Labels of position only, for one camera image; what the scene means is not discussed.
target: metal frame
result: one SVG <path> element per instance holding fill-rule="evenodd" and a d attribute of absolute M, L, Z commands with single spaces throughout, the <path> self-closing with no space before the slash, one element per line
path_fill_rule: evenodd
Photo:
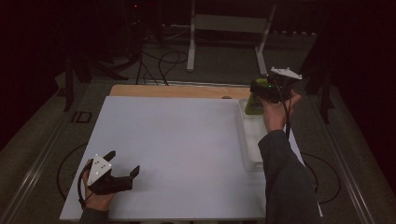
<path fill-rule="evenodd" d="M 271 7 L 268 19 L 260 18 L 246 18 L 246 17 L 226 17 L 215 15 L 202 15 L 195 13 L 195 0 L 191 0 L 191 25 L 190 25 L 190 48 L 187 60 L 187 71 L 194 70 L 195 61 L 195 29 L 204 30 L 220 30 L 220 31 L 234 31 L 246 33 L 262 34 L 262 42 L 255 48 L 257 63 L 259 65 L 260 74 L 267 75 L 264 57 L 262 51 L 265 46 L 268 34 L 270 32 L 272 20 L 276 12 L 276 6 Z"/>

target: gray jacket sleeve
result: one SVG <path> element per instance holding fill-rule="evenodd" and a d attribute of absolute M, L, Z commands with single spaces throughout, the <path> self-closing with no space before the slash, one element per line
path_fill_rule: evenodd
<path fill-rule="evenodd" d="M 79 224 L 108 224 L 108 211 L 84 208 Z"/>
<path fill-rule="evenodd" d="M 320 223 L 313 184 L 285 133 L 268 133 L 259 148 L 266 178 L 266 224 Z"/>

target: white table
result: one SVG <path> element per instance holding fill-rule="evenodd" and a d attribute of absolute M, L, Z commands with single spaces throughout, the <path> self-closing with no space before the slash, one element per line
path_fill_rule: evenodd
<path fill-rule="evenodd" d="M 178 95 L 158 98 L 136 95 Z M 120 192 L 112 220 L 225 220 L 265 217 L 264 172 L 243 166 L 235 115 L 247 88 L 115 86 L 108 96 L 78 168 L 95 154 L 116 150 L 114 176 L 140 174 Z M 77 180 L 60 219 L 78 220 Z"/>

